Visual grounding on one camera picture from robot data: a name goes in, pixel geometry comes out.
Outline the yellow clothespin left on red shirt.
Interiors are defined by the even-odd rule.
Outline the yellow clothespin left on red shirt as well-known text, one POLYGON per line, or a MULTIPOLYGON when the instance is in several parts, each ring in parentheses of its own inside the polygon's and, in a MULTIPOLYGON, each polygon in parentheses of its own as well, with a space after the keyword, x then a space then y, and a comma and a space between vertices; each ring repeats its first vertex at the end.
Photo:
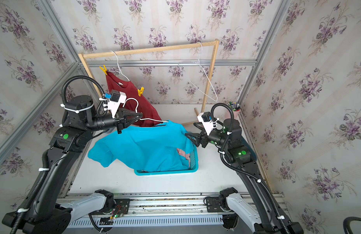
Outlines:
POLYGON ((108 75, 108 69, 106 68, 105 65, 102 65, 102 66, 100 66, 99 68, 104 72, 104 74, 105 74, 106 76, 108 75))

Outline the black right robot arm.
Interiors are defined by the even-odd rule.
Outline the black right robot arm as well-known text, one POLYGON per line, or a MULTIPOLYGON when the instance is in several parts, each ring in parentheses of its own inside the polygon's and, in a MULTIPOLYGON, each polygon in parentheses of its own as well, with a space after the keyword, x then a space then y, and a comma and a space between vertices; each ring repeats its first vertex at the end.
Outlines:
POLYGON ((255 234, 302 234, 302 226, 293 222, 276 201, 258 166, 255 151, 242 136, 240 123, 225 103, 216 103, 209 112, 198 115, 194 126, 200 133, 187 133, 196 147, 217 147, 224 166, 235 171, 243 181, 254 206, 247 204, 239 192, 227 188, 219 193, 222 210, 234 212, 255 234))

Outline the white hanger under red shirt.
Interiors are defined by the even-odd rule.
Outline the white hanger under red shirt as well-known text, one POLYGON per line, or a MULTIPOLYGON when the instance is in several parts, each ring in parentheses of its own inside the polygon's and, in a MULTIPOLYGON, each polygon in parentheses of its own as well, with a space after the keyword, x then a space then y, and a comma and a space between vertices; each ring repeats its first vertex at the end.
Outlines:
POLYGON ((116 54, 114 51, 110 51, 110 52, 114 54, 114 56, 115 56, 115 58, 116 58, 116 64, 117 64, 117 66, 116 66, 116 67, 111 67, 111 68, 109 68, 108 71, 111 72, 111 73, 116 73, 117 76, 118 76, 118 75, 121 75, 121 76, 123 76, 124 78, 126 78, 126 80, 127 80, 128 82, 130 82, 130 79, 129 79, 125 74, 123 74, 123 72, 122 72, 122 70, 121 70, 121 67, 120 67, 120 65, 119 65, 119 58, 118 58, 117 54, 116 54))

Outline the yellow clothespin right on red shirt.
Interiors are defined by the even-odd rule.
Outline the yellow clothespin right on red shirt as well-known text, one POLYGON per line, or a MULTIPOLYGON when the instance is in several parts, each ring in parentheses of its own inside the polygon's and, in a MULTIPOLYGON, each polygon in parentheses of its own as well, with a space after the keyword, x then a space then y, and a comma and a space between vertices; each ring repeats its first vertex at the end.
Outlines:
POLYGON ((140 89, 137 90, 138 96, 141 97, 143 95, 144 92, 144 87, 141 87, 140 89))

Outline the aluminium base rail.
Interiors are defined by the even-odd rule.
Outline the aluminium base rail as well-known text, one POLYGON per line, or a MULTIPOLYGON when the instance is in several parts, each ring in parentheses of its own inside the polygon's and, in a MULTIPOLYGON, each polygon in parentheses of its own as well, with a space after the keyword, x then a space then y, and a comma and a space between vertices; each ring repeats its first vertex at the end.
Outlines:
POLYGON ((116 207, 108 214, 94 212, 72 222, 69 228, 224 226, 239 220, 233 211, 221 209, 217 193, 116 194, 116 207))

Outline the teal plastic laundry basket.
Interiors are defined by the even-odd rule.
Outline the teal plastic laundry basket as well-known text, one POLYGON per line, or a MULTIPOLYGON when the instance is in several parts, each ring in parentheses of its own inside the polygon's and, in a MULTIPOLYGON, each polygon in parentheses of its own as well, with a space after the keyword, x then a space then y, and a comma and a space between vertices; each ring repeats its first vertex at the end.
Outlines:
POLYGON ((170 174, 186 174, 194 173, 199 168, 199 158, 196 146, 193 146, 190 154, 191 161, 189 162, 184 157, 178 154, 180 165, 170 167, 170 170, 161 170, 155 172, 147 172, 143 170, 134 170, 137 176, 159 176, 159 175, 170 175, 170 174))

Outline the white wire hanger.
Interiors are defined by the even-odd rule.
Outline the white wire hanger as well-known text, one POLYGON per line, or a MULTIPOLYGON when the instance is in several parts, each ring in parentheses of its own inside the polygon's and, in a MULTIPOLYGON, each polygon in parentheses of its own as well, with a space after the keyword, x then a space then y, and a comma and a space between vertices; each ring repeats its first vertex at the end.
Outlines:
POLYGON ((207 71, 205 70, 205 68, 201 65, 201 54, 203 52, 203 45, 201 42, 196 42, 196 44, 198 44, 200 46, 200 51, 198 53, 198 57, 196 62, 194 62, 195 65, 197 65, 200 70, 202 71, 203 74, 203 78, 207 79, 207 82, 205 82, 205 84, 210 85, 210 87, 212 88, 213 94, 214 96, 210 96, 206 93, 206 91, 202 91, 198 85, 196 85, 194 82, 192 82, 190 79, 188 79, 187 82, 187 86, 184 88, 184 91, 186 92, 187 97, 191 97, 193 98, 196 94, 196 91, 200 91, 204 97, 207 97, 209 99, 211 99, 214 102, 218 101, 218 94, 213 86, 213 84, 211 83, 211 79, 209 78, 209 74, 207 73, 207 71))

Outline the yellow clothespin on red shirt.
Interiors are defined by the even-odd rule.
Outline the yellow clothespin on red shirt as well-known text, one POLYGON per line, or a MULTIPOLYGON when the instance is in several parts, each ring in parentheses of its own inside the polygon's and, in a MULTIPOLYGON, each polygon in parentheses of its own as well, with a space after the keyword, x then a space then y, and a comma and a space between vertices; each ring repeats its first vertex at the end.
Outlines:
POLYGON ((102 65, 102 66, 100 66, 99 68, 104 72, 104 74, 105 74, 106 76, 108 75, 108 69, 106 68, 105 65, 102 65))
POLYGON ((144 87, 141 87, 140 89, 137 90, 138 96, 141 97, 143 95, 144 92, 144 87))

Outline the pink t-shirt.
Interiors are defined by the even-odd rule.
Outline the pink t-shirt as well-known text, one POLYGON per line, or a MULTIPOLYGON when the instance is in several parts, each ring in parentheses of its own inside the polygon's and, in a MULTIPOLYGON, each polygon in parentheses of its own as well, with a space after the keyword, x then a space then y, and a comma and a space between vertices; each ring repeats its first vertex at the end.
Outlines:
POLYGON ((181 157, 184 157, 186 160, 188 160, 189 162, 191 161, 190 159, 190 154, 186 154, 183 150, 181 149, 176 149, 177 150, 177 153, 181 156, 181 157))

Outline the pink metal pen bucket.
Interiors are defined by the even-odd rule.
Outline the pink metal pen bucket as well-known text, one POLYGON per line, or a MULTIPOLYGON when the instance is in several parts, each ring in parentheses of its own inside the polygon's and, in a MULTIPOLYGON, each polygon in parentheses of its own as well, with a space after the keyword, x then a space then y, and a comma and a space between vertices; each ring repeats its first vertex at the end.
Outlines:
POLYGON ((238 119, 239 113, 242 109, 241 105, 237 102, 228 102, 228 107, 233 111, 234 119, 238 119))

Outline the turquoise t-shirt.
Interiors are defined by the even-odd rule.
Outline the turquoise t-shirt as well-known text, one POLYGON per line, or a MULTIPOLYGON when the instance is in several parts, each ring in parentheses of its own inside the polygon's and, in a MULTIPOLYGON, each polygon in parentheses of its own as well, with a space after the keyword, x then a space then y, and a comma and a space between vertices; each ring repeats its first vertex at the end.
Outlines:
POLYGON ((88 158, 103 167, 115 160, 131 169, 155 172, 180 165, 177 148, 192 152, 193 143, 185 136, 186 129, 168 121, 153 127, 130 126, 99 139, 88 151, 88 158))

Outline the dark red t-shirt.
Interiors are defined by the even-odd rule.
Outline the dark red t-shirt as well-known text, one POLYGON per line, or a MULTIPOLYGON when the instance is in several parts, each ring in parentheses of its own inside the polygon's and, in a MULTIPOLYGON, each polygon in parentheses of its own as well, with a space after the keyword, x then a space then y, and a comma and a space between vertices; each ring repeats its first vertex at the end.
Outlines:
POLYGON ((132 98, 131 100, 126 101, 124 108, 142 113, 143 121, 139 120, 134 123, 134 125, 139 127, 152 127, 157 124, 160 124, 161 118, 158 115, 156 109, 152 104, 144 97, 138 95, 138 89, 134 86, 132 82, 123 81, 114 75, 112 72, 107 71, 106 82, 109 92, 116 90, 126 94, 127 98, 132 98))

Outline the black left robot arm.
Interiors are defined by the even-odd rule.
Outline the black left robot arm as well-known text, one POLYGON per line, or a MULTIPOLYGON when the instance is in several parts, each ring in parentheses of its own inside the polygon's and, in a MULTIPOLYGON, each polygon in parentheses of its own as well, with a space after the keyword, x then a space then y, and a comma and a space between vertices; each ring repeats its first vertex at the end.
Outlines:
POLYGON ((106 190, 97 190, 70 205, 57 203, 68 173, 88 142, 112 128, 121 133, 142 118, 142 113, 120 106, 123 93, 106 94, 101 85, 97 85, 101 94, 98 106, 88 95, 67 99, 67 87, 76 80, 93 81, 83 75, 65 81, 61 89, 62 126, 42 154, 42 167, 29 194, 15 212, 2 219, 13 234, 18 230, 25 234, 61 234, 75 220, 96 211, 111 212, 116 206, 114 195, 106 190))

